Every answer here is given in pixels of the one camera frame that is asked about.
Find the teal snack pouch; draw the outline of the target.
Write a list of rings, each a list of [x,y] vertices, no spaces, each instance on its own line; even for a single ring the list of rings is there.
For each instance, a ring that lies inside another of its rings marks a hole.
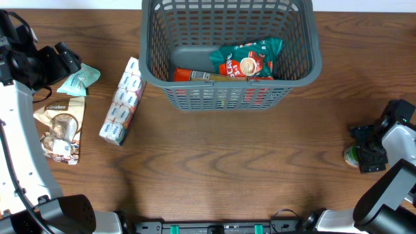
[[[71,74],[62,86],[57,89],[57,92],[70,96],[85,97],[87,95],[86,89],[95,83],[100,75],[99,70],[82,63],[81,69]]]

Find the beige nuts bag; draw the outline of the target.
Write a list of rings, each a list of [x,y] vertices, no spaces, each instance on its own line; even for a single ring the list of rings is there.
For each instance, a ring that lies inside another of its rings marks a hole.
[[[84,111],[85,98],[73,97],[54,101],[34,112],[34,118],[49,127],[40,138],[46,157],[68,165],[78,163]]]

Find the green lid jar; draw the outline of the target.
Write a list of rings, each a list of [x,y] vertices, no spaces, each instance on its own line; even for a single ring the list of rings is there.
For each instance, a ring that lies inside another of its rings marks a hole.
[[[357,148],[355,145],[351,145],[343,151],[343,158],[347,165],[354,168],[359,167]]]

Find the spaghetti pack with red ends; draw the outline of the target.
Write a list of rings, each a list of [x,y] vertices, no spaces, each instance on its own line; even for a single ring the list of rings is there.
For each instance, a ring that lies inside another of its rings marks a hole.
[[[195,70],[186,70],[176,68],[173,76],[174,82],[186,81],[215,81],[215,82],[245,82],[245,81],[261,81],[274,80],[273,77],[228,77],[214,73],[207,73]]]

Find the green Nescafe coffee bag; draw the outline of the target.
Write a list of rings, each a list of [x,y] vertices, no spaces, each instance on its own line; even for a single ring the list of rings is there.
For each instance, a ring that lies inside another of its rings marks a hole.
[[[272,77],[283,40],[268,37],[239,45],[224,45],[210,53],[215,73],[228,77]]]

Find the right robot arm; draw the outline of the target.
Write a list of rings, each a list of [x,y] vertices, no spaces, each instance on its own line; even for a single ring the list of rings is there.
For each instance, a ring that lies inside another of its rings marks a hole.
[[[302,229],[328,233],[414,233],[415,214],[403,201],[415,203],[415,106],[404,99],[388,102],[372,125],[353,127],[356,143],[344,157],[357,163],[362,174],[385,174],[360,198],[353,209],[313,213]]]

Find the white tissue pack bundle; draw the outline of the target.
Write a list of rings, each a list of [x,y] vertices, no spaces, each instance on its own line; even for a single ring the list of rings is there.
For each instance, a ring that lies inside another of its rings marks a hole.
[[[125,67],[99,136],[108,143],[121,146],[142,99],[146,81],[139,70],[138,59],[131,57]]]

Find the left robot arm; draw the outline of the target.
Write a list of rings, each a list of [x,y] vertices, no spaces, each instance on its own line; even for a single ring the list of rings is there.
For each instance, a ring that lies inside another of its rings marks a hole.
[[[81,58],[64,42],[37,49],[36,41],[24,19],[1,11],[1,232],[124,233],[118,213],[64,196],[48,167],[33,95],[78,72]]]

